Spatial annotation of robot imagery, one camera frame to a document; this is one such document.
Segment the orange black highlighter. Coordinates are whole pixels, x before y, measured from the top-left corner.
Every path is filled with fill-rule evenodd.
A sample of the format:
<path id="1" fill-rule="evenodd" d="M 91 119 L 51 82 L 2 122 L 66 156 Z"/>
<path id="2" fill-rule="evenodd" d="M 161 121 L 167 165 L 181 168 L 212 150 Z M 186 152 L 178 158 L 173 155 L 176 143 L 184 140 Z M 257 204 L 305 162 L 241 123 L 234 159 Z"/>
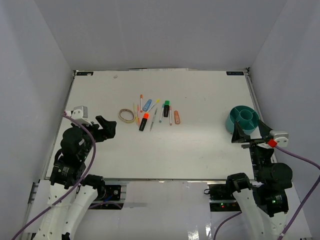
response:
<path id="1" fill-rule="evenodd" d="M 144 129 L 145 129 L 145 126 L 147 124 L 147 121 L 148 121 L 148 118 L 149 118 L 149 114 L 146 112 L 144 115 L 143 115 L 143 118 L 140 122 L 140 126 L 139 126 L 139 131 L 143 132 Z"/>

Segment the green black highlighter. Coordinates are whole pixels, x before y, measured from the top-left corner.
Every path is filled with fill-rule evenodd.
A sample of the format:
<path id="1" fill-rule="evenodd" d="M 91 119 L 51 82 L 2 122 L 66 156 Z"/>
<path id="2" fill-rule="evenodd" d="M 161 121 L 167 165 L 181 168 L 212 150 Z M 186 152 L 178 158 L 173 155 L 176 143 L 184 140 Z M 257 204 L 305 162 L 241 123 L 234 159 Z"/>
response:
<path id="1" fill-rule="evenodd" d="M 170 101 L 166 100 L 164 102 L 164 106 L 163 106 L 163 116 L 165 118 L 167 118 L 169 116 L 169 111 L 170 111 Z"/>

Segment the pink cap white marker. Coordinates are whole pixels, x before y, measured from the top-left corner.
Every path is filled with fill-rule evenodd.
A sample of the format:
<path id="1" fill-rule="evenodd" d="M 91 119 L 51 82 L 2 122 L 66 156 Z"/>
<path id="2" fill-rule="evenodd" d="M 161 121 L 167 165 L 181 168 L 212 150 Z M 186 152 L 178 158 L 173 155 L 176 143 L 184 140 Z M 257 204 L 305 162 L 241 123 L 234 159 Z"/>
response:
<path id="1" fill-rule="evenodd" d="M 172 126 L 172 107 L 169 106 L 169 125 Z"/>

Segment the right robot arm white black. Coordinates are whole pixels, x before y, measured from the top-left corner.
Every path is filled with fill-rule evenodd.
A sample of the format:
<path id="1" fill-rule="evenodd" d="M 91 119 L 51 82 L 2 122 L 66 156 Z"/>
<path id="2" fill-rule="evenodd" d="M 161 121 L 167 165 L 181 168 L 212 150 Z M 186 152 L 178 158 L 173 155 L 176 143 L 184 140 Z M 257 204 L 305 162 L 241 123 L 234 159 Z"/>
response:
<path id="1" fill-rule="evenodd" d="M 286 227 L 289 203 L 285 190 L 291 188 L 293 171 L 285 163 L 272 162 L 275 147 L 287 147 L 289 135 L 258 121 L 260 138 L 245 134 L 238 122 L 234 124 L 232 143 L 248 149 L 252 164 L 253 185 L 245 173 L 229 175 L 226 195 L 236 200 L 252 240 L 276 240 Z"/>

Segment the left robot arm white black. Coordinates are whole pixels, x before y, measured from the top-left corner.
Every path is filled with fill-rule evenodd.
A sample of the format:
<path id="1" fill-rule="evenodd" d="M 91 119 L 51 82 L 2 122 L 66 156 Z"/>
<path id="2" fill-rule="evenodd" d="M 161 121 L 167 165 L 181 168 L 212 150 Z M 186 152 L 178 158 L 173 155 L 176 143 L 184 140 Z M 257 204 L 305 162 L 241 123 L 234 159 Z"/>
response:
<path id="1" fill-rule="evenodd" d="M 72 240 L 85 213 L 94 200 L 105 196 L 103 177 L 88 174 L 85 161 L 95 154 L 97 143 L 113 139 L 116 121 L 96 116 L 98 123 L 71 120 L 71 127 L 62 134 L 60 149 L 54 157 L 49 178 L 47 208 L 40 215 L 36 240 Z"/>

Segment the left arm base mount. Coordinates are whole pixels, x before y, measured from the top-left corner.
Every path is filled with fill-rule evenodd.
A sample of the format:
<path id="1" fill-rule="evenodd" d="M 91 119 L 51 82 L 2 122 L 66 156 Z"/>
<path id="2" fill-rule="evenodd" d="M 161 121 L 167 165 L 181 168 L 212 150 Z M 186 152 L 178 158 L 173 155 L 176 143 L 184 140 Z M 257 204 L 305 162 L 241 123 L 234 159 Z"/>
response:
<path id="1" fill-rule="evenodd" d="M 107 184 L 98 197 L 90 204 L 89 210 L 121 210 L 124 206 L 126 192 L 123 186 Z"/>

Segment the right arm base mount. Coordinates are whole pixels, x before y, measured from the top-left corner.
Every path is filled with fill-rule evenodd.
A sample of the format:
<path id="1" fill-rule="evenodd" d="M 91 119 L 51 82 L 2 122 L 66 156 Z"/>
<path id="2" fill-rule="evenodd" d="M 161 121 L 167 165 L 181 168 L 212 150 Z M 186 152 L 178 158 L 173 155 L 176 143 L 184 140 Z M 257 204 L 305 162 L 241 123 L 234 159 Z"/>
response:
<path id="1" fill-rule="evenodd" d="M 239 212 L 241 210 L 225 184 L 209 184 L 203 193 L 209 196 L 211 212 Z"/>

